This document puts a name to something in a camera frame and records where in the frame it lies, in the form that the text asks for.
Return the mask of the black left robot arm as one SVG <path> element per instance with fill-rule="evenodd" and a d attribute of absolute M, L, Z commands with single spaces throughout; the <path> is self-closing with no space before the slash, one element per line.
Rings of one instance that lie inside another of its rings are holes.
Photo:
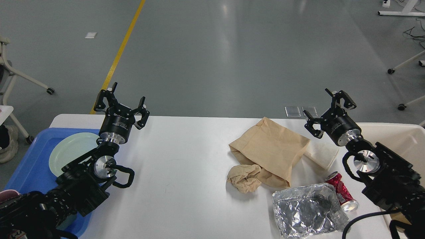
<path fill-rule="evenodd" d="M 29 239 L 76 239 L 77 236 L 61 225 L 69 216 L 87 216 L 108 197 L 110 186 L 130 187 L 134 170 L 117 164 L 114 156 L 125 144 L 133 126 L 142 129 L 150 112 L 141 97 L 136 109 L 118 102 L 114 95 L 118 83 L 101 90 L 94 111 L 104 112 L 97 147 L 82 154 L 62 167 L 56 178 L 57 186 L 47 193 L 32 191 L 1 202 L 1 238 L 7 239 L 15 231 Z"/>

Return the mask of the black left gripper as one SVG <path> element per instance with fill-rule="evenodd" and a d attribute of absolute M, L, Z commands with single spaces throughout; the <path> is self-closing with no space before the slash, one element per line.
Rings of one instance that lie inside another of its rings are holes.
<path fill-rule="evenodd" d="M 141 97 L 136 109 L 120 115 L 121 107 L 114 95 L 117 85 L 118 83 L 114 83 L 111 88 L 100 90 L 94 103 L 94 111 L 105 114 L 99 131 L 100 139 L 121 145 L 128 141 L 132 125 L 138 130 L 146 126 L 150 112 L 144 104 L 146 97 Z M 135 115 L 140 115 L 140 120 L 135 120 Z"/>

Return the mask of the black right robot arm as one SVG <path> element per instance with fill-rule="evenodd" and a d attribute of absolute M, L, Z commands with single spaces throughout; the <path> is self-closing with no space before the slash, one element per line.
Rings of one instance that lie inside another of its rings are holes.
<path fill-rule="evenodd" d="M 373 216 L 402 213 L 407 223 L 391 220 L 389 231 L 393 239 L 399 239 L 398 228 L 408 239 L 423 239 L 425 229 L 425 192 L 420 184 L 421 176 L 413 165 L 383 144 L 372 145 L 364 139 L 362 130 L 347 114 L 357 106 L 349 95 L 341 91 L 325 91 L 331 96 L 330 108 L 319 118 L 307 110 L 304 127 L 315 137 L 326 133 L 335 145 L 345 147 L 342 164 L 353 180 L 365 185 L 362 193 L 381 212 L 368 213 L 353 219 L 343 230 L 342 238 L 357 221 Z"/>

